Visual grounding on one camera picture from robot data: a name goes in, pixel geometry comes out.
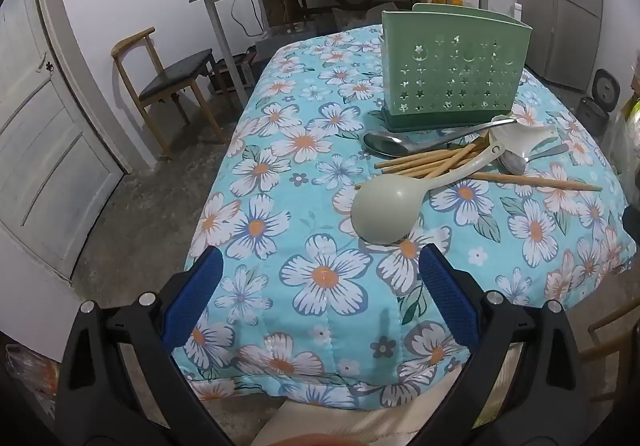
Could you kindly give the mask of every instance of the metal screw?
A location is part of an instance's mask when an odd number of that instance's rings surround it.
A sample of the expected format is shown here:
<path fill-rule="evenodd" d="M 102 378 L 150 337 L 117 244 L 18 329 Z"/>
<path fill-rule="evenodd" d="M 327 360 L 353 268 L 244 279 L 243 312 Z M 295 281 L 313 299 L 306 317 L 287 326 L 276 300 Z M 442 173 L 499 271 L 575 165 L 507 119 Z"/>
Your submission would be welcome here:
<path fill-rule="evenodd" d="M 551 312 L 555 312 L 556 314 L 562 312 L 562 304 L 556 300 L 551 300 L 548 304 L 546 304 L 546 306 L 549 307 L 549 310 Z"/>
<path fill-rule="evenodd" d="M 504 296 L 498 291 L 489 291 L 486 294 L 488 302 L 492 305 L 500 305 L 504 301 Z"/>
<path fill-rule="evenodd" d="M 149 305 L 151 305 L 154 301 L 156 301 L 156 295 L 152 292 L 145 292 L 144 294 L 140 295 L 140 298 L 138 298 L 138 303 L 145 307 L 149 307 Z"/>
<path fill-rule="evenodd" d="M 89 314 L 89 312 L 94 310 L 94 307 L 95 307 L 95 303 L 92 302 L 91 300 L 87 300 L 82 305 L 80 305 L 80 312 L 83 312 L 85 314 Z"/>

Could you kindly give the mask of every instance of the pile of chopsticks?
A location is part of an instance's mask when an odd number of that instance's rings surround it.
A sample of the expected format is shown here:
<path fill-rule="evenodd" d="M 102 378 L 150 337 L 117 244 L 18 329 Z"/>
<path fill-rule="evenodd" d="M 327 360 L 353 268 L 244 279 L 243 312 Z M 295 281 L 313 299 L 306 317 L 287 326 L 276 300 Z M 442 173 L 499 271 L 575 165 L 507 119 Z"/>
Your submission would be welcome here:
<path fill-rule="evenodd" d="M 383 174 L 404 175 L 405 177 L 413 177 L 416 179 L 430 179 L 439 177 L 449 172 L 449 170 L 458 168 L 474 159 L 482 150 L 489 145 L 488 135 L 479 137 L 470 142 L 466 146 L 446 149 L 433 150 L 406 157 L 399 157 L 388 161 L 382 161 L 375 164 L 375 168 L 382 170 Z M 485 173 L 476 172 L 467 178 L 491 181 L 505 184 L 519 184 L 532 187 L 549 187 L 562 190 L 578 190 L 578 191 L 602 191 L 600 186 L 585 184 L 578 181 L 556 181 L 543 177 L 529 177 L 527 175 L 506 175 L 501 173 Z"/>

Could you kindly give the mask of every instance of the blue gripper pad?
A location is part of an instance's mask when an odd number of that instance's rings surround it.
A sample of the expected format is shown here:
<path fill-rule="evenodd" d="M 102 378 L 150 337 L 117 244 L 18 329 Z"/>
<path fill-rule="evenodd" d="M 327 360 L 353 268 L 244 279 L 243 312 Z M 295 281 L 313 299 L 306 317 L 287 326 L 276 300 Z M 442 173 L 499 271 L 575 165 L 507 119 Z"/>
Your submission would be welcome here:
<path fill-rule="evenodd" d="M 479 345 L 478 313 L 453 278 L 449 262 L 430 243 L 420 251 L 418 268 L 453 339 L 473 353 Z"/>
<path fill-rule="evenodd" d="M 162 344 L 168 353 L 177 347 L 183 347 L 187 342 L 213 291 L 220 283 L 223 266 L 224 259 L 220 249 L 212 247 L 189 270 L 189 281 L 164 313 Z"/>

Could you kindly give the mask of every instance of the dark green base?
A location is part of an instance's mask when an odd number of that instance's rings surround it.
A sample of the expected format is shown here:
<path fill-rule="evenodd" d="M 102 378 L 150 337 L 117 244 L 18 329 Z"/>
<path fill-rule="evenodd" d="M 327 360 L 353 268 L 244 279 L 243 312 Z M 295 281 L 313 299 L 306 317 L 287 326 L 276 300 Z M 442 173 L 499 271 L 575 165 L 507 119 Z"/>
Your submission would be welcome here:
<path fill-rule="evenodd" d="M 436 128 L 452 128 L 456 126 L 473 126 L 489 122 L 496 115 L 508 115 L 511 109 L 491 109 L 473 111 L 433 111 L 412 113 L 411 115 L 391 115 L 385 106 L 382 117 L 386 129 L 398 133 L 402 131 L 433 130 Z"/>

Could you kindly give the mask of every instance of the white door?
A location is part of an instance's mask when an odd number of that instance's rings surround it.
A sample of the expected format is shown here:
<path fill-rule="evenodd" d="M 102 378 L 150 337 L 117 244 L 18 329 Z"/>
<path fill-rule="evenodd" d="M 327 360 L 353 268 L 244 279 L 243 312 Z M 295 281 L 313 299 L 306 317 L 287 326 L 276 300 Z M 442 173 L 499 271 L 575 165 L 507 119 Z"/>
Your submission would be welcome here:
<path fill-rule="evenodd" d="M 36 0 L 0 6 L 0 221 L 70 277 L 122 171 L 51 56 Z"/>

